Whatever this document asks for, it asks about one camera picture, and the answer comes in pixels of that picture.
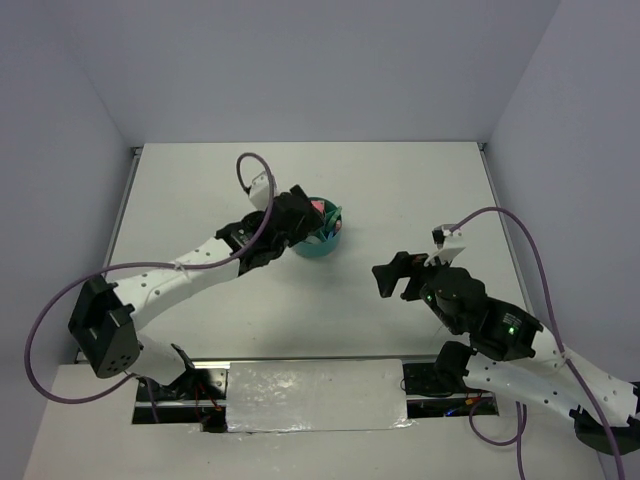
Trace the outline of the green translucent highlighter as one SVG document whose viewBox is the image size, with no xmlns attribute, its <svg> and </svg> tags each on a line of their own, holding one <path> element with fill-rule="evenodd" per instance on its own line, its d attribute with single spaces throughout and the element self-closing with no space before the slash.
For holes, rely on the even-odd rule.
<svg viewBox="0 0 640 480">
<path fill-rule="evenodd" d="M 342 213 L 342 207 L 339 206 L 337 207 L 335 210 L 333 210 L 330 214 L 328 214 L 325 218 L 326 222 L 325 222 L 325 227 L 328 230 L 333 230 L 335 227 L 335 224 L 338 222 L 340 216 Z"/>
</svg>

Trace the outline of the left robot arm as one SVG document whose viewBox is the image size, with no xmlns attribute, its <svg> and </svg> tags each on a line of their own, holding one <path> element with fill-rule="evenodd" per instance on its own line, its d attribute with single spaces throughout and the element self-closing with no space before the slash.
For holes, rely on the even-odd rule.
<svg viewBox="0 0 640 480">
<path fill-rule="evenodd" d="M 100 379 L 123 372 L 160 384 L 172 398 L 189 396 L 196 385 L 191 360 L 174 343 L 163 344 L 143 329 L 163 312 L 217 284 L 279 258 L 323 224 L 299 186 L 274 198 L 271 212 L 254 211 L 221 228 L 167 269 L 108 282 L 85 281 L 68 328 Z"/>
</svg>

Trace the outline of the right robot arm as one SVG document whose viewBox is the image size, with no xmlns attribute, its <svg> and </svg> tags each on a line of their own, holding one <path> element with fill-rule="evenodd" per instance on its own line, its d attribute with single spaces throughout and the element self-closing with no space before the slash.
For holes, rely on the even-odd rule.
<svg viewBox="0 0 640 480">
<path fill-rule="evenodd" d="M 553 333 L 520 307 L 487 295 L 464 268 L 431 263 L 425 254 L 399 252 L 373 267 L 379 294 L 422 301 L 453 335 L 434 363 L 444 390 L 487 390 L 538 405 L 572 424 L 576 437 L 608 455 L 639 449 L 639 385 L 605 373 L 560 348 Z"/>
</svg>

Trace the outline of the pink capped crayon tube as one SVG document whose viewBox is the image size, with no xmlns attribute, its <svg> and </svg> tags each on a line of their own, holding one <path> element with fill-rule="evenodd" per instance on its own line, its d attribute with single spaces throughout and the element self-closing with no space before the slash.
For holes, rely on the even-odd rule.
<svg viewBox="0 0 640 480">
<path fill-rule="evenodd" d="M 318 212 L 325 212 L 325 202 L 323 200 L 312 200 L 311 204 Z"/>
</svg>

